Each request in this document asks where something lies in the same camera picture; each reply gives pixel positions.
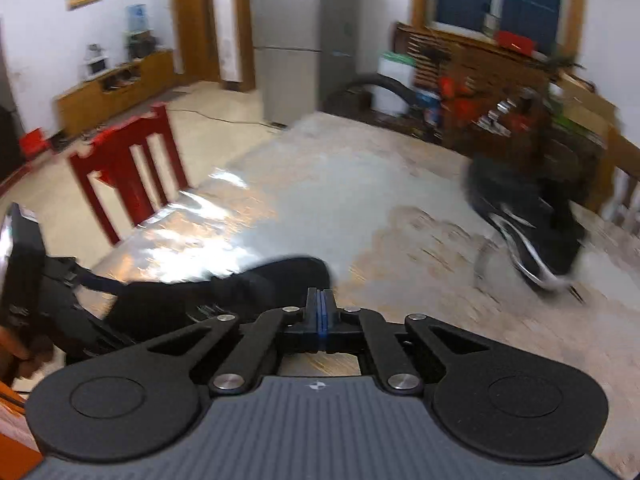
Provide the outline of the person's left hand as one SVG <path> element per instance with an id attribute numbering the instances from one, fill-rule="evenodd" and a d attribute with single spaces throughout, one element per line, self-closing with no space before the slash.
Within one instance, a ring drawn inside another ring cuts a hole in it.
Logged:
<path id="1" fill-rule="evenodd" d="M 31 378 L 52 361 L 54 345 L 46 336 L 24 344 L 13 330 L 1 327 L 1 381 L 10 386 L 15 379 Z"/>

